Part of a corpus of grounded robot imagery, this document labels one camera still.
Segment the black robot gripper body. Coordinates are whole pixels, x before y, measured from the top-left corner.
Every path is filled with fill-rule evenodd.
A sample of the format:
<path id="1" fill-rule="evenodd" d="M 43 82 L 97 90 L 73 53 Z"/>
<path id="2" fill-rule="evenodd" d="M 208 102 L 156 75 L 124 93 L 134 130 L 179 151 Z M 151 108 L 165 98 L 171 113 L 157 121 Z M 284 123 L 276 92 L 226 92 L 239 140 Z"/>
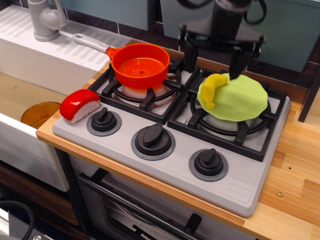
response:
<path id="1" fill-rule="evenodd" d="M 193 21 L 183 21 L 179 24 L 179 45 L 185 46 L 187 42 L 204 47 L 213 45 L 250 45 L 261 48 L 266 37 L 244 25 L 244 20 L 249 25 L 262 23 L 267 14 L 267 5 L 264 0 L 258 3 L 262 9 L 262 17 L 256 20 L 248 19 L 248 11 L 251 8 L 251 0 L 214 0 L 213 10 L 210 16 Z"/>

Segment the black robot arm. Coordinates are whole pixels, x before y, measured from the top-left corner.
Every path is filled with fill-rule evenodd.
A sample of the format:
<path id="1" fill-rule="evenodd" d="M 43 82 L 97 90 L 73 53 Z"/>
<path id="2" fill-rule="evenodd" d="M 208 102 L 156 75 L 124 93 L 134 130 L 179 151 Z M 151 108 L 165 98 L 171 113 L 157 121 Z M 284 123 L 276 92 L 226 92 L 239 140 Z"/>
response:
<path id="1" fill-rule="evenodd" d="M 184 50 L 184 69 L 191 72 L 198 59 L 198 50 L 206 49 L 231 54 L 229 77 L 238 78 L 252 59 L 260 55 L 267 37 L 242 24 L 262 23 L 267 14 L 265 1 L 259 1 L 262 17 L 248 19 L 252 6 L 250 0 L 215 0 L 211 14 L 200 20 L 183 21 L 179 24 L 178 45 Z"/>

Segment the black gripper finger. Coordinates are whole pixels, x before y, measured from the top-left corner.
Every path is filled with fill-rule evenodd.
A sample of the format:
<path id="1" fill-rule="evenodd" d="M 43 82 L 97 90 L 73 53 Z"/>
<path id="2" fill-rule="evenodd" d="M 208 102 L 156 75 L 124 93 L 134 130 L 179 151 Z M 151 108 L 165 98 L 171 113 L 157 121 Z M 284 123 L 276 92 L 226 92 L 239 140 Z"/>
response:
<path id="1" fill-rule="evenodd" d="M 198 47 L 187 42 L 184 49 L 184 69 L 192 72 L 198 58 Z"/>
<path id="2" fill-rule="evenodd" d="M 252 59 L 258 58 L 260 48 L 239 48 L 233 47 L 233 55 L 229 65 L 229 77 L 231 80 L 237 79 L 247 68 Z"/>

